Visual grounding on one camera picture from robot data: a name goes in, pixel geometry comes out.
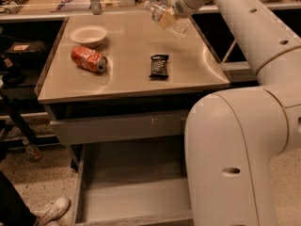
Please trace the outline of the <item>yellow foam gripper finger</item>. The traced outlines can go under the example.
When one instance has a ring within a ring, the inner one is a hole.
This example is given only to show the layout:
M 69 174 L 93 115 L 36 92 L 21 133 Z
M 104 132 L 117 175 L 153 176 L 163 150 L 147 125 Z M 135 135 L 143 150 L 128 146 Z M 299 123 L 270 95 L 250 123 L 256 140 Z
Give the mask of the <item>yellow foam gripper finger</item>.
M 159 16 L 158 24 L 163 29 L 167 29 L 173 24 L 175 24 L 176 22 L 177 22 L 177 18 L 173 8 L 168 8 L 167 10 L 161 12 L 161 15 Z

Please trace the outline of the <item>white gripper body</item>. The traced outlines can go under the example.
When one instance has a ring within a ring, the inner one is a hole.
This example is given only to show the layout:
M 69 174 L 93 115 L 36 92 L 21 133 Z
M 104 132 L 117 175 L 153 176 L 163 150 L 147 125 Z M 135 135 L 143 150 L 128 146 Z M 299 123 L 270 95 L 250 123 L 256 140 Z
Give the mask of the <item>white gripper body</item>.
M 175 14 L 187 18 L 200 8 L 201 0 L 171 0 Z

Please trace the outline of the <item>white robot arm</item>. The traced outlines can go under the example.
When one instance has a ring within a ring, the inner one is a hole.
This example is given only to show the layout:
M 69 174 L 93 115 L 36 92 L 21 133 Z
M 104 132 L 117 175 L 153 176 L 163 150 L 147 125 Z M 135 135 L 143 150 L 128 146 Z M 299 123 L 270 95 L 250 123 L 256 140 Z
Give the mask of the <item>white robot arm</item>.
M 258 86 L 201 98 L 185 125 L 195 226 L 278 226 L 270 164 L 301 146 L 301 42 L 260 0 L 172 0 L 187 18 L 214 1 Z

